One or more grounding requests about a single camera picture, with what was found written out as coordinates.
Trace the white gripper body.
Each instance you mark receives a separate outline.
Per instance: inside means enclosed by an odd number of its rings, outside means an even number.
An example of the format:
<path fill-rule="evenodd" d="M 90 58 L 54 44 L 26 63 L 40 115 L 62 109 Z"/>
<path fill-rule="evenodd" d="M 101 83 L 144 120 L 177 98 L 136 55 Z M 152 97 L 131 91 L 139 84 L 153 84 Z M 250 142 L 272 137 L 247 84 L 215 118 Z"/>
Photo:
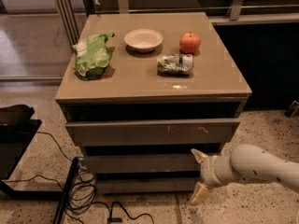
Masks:
<path fill-rule="evenodd" d="M 231 174 L 228 157 L 207 156 L 201 164 L 201 178 L 210 187 L 226 186 Z"/>

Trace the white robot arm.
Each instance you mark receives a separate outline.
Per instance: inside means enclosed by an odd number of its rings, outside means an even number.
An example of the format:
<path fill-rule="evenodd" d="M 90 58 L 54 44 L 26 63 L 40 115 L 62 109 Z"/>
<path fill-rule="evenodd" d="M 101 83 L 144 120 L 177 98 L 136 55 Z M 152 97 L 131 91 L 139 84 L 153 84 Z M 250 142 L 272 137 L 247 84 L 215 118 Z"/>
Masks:
<path fill-rule="evenodd" d="M 214 188 L 231 183 L 276 182 L 299 192 L 299 164 L 278 158 L 260 147 L 238 145 L 227 156 L 208 156 L 193 148 L 192 154 L 200 164 L 201 179 L 195 184 L 191 204 L 199 204 Z"/>

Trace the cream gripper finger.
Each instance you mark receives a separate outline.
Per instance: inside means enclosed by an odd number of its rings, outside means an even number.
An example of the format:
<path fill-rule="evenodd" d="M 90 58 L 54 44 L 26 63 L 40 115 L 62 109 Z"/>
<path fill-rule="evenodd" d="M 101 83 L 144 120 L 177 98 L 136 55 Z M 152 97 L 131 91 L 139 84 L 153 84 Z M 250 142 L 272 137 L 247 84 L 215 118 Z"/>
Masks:
<path fill-rule="evenodd" d="M 204 160 L 207 158 L 207 154 L 205 154 L 195 148 L 192 148 L 191 152 L 198 163 L 203 163 Z"/>
<path fill-rule="evenodd" d="M 197 182 L 193 190 L 193 194 L 190 198 L 191 204 L 199 204 L 209 197 L 213 188 L 209 187 L 205 183 Z"/>

